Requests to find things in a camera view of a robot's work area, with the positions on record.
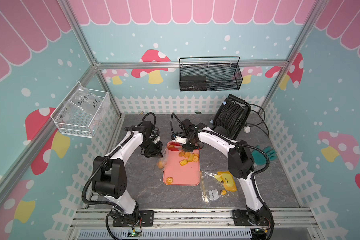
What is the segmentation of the red kitchen tongs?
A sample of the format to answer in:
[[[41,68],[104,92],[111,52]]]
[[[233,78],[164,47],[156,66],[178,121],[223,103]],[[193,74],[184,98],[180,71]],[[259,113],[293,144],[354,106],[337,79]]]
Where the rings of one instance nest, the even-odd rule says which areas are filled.
[[[167,144],[167,149],[169,151],[177,152],[177,151],[180,151],[182,148],[183,148],[183,145],[179,144],[179,143],[169,142]]]

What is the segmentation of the clear resealable bag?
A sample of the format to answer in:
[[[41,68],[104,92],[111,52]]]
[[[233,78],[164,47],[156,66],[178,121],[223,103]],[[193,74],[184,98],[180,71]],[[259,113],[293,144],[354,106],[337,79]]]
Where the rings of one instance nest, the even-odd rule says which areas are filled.
[[[167,165],[168,159],[169,159],[169,151],[167,148],[165,148],[165,150],[163,151],[163,156],[157,162],[157,167],[160,170],[164,170],[164,168]]]

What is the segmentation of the round cookie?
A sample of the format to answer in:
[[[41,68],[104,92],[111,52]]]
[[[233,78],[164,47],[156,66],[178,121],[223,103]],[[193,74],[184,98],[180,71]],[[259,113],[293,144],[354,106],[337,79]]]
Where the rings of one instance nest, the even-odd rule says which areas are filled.
[[[172,183],[173,183],[173,178],[172,177],[166,178],[166,184],[171,185]]]

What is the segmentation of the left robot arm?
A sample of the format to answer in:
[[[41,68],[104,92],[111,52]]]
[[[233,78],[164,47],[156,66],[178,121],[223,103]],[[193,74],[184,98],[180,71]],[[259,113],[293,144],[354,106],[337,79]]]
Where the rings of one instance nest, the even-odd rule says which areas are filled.
[[[86,205],[110,205],[122,216],[135,217],[139,207],[127,192],[125,165],[136,149],[146,158],[163,157],[163,144],[155,122],[142,120],[126,131],[126,136],[110,153],[94,159],[93,172],[82,191],[82,201]]]

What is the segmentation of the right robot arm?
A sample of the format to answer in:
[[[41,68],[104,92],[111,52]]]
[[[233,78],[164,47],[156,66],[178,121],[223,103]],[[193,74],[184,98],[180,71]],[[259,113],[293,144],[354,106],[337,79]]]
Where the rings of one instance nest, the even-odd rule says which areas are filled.
[[[248,145],[245,141],[230,140],[215,132],[207,125],[192,124],[189,119],[180,122],[180,132],[175,132],[171,124],[172,140],[183,144],[185,150],[194,150],[200,144],[207,144],[221,152],[228,159],[228,170],[238,179],[246,200],[247,219],[252,225],[260,225],[267,221],[270,226],[275,224],[272,211],[267,206],[259,192],[255,176],[264,172],[270,165],[270,158],[261,149]],[[260,153],[266,158],[266,165],[255,170],[255,160],[251,150]]]

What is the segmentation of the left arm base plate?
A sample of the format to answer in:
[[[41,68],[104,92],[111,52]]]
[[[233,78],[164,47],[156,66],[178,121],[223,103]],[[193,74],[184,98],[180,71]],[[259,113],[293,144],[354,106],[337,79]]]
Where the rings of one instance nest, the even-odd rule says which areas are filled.
[[[152,227],[154,221],[154,211],[139,211],[137,214],[117,215],[113,220],[113,227]]]

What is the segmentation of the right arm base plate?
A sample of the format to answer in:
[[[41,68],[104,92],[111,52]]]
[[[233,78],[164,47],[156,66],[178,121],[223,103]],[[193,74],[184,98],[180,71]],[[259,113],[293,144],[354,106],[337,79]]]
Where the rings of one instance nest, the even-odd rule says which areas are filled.
[[[258,211],[236,209],[232,211],[232,218],[235,226],[270,227],[272,224],[270,212],[265,208]]]

